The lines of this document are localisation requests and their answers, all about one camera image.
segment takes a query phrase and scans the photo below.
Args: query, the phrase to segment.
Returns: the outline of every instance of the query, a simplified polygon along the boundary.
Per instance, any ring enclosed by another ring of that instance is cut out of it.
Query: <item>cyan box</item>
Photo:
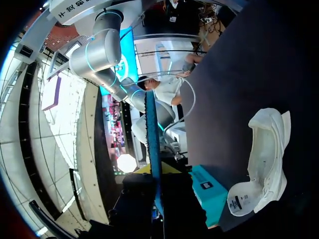
[[[194,166],[190,174],[195,195],[206,211],[207,227],[217,225],[227,200],[227,190],[201,165]]]

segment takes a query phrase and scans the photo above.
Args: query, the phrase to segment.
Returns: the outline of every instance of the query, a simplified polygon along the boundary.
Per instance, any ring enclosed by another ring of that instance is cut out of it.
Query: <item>dark table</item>
[[[314,124],[307,46],[289,16],[264,0],[253,1],[230,23],[187,78],[196,105],[185,120],[189,163],[202,164],[227,190],[249,181],[252,144],[248,121],[261,108],[291,113],[292,132],[283,158],[288,184],[281,200],[310,185]],[[186,114],[193,96],[181,87]],[[220,226],[227,231],[254,214],[234,217],[225,206]]]

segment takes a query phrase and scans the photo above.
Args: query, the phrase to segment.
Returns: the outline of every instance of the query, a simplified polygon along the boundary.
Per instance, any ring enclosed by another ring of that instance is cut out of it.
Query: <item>person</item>
[[[175,76],[162,76],[161,81],[149,78],[148,76],[142,76],[138,79],[138,86],[146,91],[153,90],[158,100],[170,106],[177,106],[182,101],[179,89],[184,82],[184,78],[190,75],[196,66],[195,63],[201,62],[202,58],[202,56],[188,54],[185,58],[182,73]]]

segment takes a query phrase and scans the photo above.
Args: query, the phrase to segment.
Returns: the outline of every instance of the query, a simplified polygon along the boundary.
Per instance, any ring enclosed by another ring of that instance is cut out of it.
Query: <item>overhead sign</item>
[[[130,77],[134,82],[136,82],[138,80],[138,70],[135,58],[133,31],[131,27],[122,29],[120,31],[120,37],[122,37],[128,31],[130,32],[121,40],[122,57],[119,64],[115,66],[115,71],[116,76],[120,81]],[[102,96],[109,94],[105,88],[100,87],[100,89]]]

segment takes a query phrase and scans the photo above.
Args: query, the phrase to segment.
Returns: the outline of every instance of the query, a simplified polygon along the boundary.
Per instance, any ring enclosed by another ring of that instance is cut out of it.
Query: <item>white cloth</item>
[[[179,89],[184,79],[176,76],[162,76],[159,86],[154,89],[156,97],[171,106],[175,96],[179,96]]]

